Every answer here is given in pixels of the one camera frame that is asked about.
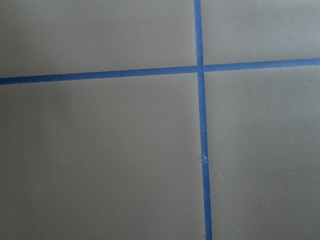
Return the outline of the blue tape strip lengthwise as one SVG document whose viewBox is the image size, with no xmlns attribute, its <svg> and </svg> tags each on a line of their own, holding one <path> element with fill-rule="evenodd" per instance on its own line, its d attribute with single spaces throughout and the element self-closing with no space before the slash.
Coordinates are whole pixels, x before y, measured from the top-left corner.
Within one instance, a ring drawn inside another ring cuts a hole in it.
<svg viewBox="0 0 320 240">
<path fill-rule="evenodd" d="M 210 168 L 209 168 L 209 155 L 208 155 L 202 9 L 201 9 L 200 0 L 194 1 L 194 23 L 195 23 L 195 44 L 196 44 L 196 62 L 197 62 L 200 146 L 201 146 L 201 158 L 202 158 L 201 166 L 202 166 L 205 238 L 207 240 L 211 240 L 213 238 L 213 231 L 212 231 L 212 212 L 211 212 Z"/>
</svg>

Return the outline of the blue tape strip crosswise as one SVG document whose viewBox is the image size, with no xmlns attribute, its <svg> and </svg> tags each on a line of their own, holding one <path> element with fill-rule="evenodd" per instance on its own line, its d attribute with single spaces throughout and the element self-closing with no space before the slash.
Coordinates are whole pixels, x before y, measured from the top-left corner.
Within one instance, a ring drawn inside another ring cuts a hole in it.
<svg viewBox="0 0 320 240">
<path fill-rule="evenodd" d="M 258 62 L 205 64 L 204 66 L 201 67 L 201 69 L 203 69 L 203 71 L 206 73 L 206 72 L 251 70 L 251 69 L 272 69 L 272 68 L 318 66 L 319 64 L 320 64 L 319 58 L 308 58 L 308 59 L 272 60 L 272 61 L 258 61 Z M 52 74 L 52 75 L 16 76 L 16 77 L 3 77 L 0 79 L 0 84 L 13 85 L 13 84 L 78 81 L 78 80 L 140 77 L 140 76 L 191 74 L 191 73 L 197 73 L 199 69 L 200 68 L 197 66 L 175 66 L 175 67 L 160 67 L 160 68 L 130 69 L 130 70 Z"/>
</svg>

